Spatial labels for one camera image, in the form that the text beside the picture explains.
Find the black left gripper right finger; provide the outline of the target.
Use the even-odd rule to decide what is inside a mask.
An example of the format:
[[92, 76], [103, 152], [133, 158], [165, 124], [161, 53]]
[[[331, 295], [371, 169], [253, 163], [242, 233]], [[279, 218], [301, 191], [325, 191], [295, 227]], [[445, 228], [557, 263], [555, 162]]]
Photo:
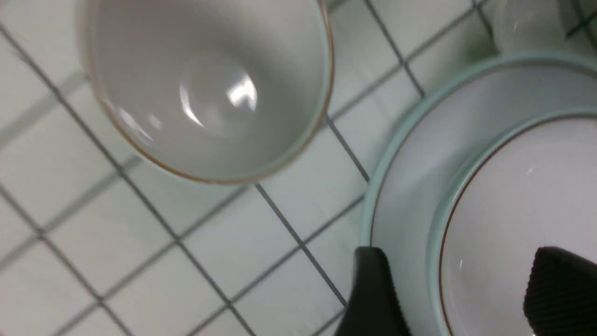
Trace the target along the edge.
[[537, 249], [524, 315], [535, 336], [595, 336], [596, 264], [559, 247]]

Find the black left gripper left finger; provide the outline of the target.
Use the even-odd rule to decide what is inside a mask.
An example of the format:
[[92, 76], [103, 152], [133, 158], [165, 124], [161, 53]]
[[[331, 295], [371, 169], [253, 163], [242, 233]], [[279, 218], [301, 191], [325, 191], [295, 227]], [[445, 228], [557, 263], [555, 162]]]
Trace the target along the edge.
[[354, 252], [353, 287], [337, 336], [409, 336], [390, 266], [378, 247]]

